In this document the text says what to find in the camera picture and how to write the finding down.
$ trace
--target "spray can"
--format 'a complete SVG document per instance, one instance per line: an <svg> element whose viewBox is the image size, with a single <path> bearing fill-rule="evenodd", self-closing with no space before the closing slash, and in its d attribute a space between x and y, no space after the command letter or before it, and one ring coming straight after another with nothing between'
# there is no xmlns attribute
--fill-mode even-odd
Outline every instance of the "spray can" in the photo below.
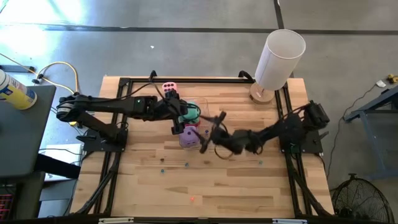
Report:
<svg viewBox="0 0 398 224"><path fill-rule="evenodd" d="M0 70L0 102L9 102L19 110L30 108L36 103L37 95L15 78Z"/></svg>

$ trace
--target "yellow cable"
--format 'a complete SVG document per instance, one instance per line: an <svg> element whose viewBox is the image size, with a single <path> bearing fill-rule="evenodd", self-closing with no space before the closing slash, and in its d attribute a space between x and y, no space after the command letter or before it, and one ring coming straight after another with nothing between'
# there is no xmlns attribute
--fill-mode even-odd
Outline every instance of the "yellow cable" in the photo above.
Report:
<svg viewBox="0 0 398 224"><path fill-rule="evenodd" d="M11 58L5 56L5 55L2 54L2 53L0 53L0 55L2 55L3 57L7 58L8 60L10 60L10 61L12 61L12 62L18 64L19 66L21 66L22 68L26 69L27 71L32 72L33 74L36 75L36 79L37 79L37 77L39 76L39 74L41 74L42 72L44 72L45 69L46 69L46 68L49 68L49 66L51 66L51 65L58 64L58 63L68 65L68 66L73 70L73 72L74 72L74 74L75 74L76 91L78 91L77 72L76 72L75 68L73 68L73 66L72 66L71 64L67 63L67 62L53 62L53 63L51 63L51 64L45 66L44 68L42 68L42 69L40 70L39 73L36 73L36 72L32 71L31 69L29 69L29 68L27 68L27 67L21 65L20 63L16 62L15 60L13 60L13 59L11 59ZM49 83L51 83L51 84L53 84L53 85L55 85L55 86L59 86L59 87L65 88L66 90L70 91L72 94L75 93L71 88L69 88L69 87L67 87L67 86L65 86L65 85L61 85L61 84L52 82L52 81L50 81L49 79L44 78L44 77L43 77L42 79L44 79L45 81L47 81L47 82L49 82Z"/></svg>

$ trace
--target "wooden table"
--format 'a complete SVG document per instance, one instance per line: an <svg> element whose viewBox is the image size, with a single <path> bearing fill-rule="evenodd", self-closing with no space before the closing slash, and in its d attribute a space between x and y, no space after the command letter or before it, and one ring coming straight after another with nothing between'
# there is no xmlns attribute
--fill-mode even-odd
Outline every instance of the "wooden table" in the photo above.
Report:
<svg viewBox="0 0 398 224"><path fill-rule="evenodd" d="M114 98L119 78L104 77L99 96ZM293 109L306 104L304 80L290 78L288 84ZM141 85L134 84L133 90ZM275 99L268 105L254 104L248 95L250 84L177 85L182 98L206 98L212 116L226 111L224 123L230 133L234 129L260 130L278 120ZM136 95L157 95L157 92L153 86L147 86ZM110 123L112 114L96 113L96 117ZM171 121L128 119L128 123L129 138L119 167L112 216L294 217L286 163L279 152L277 138L267 141L259 156L245 151L225 161L215 155L213 147L209 147L205 154L182 149L178 136L171 135ZM72 212L81 208L98 185L103 157L103 152L95 152L84 160ZM304 154L303 164L310 190L324 208L333 213L320 158ZM102 208L106 204L107 191L105 189ZM298 195L304 212L299 190Z"/></svg>

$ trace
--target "pink dice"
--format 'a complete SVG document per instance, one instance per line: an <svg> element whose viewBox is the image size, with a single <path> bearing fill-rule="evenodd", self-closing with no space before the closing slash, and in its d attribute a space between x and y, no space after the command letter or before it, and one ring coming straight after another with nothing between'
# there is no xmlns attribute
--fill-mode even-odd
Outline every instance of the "pink dice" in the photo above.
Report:
<svg viewBox="0 0 398 224"><path fill-rule="evenodd" d="M163 91L166 93L168 91L177 91L177 85L174 82L167 82L162 85Z"/></svg>

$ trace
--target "lamp base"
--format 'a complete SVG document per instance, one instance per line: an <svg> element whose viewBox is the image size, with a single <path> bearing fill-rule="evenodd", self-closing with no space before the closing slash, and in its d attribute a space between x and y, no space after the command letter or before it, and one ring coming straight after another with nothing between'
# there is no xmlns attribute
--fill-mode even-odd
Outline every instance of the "lamp base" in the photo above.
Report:
<svg viewBox="0 0 398 224"><path fill-rule="evenodd" d="M253 83L253 85L250 86L249 95L250 99L252 99L253 102L257 104L267 104L274 98L275 92L270 90L265 90L257 83Z"/></svg>

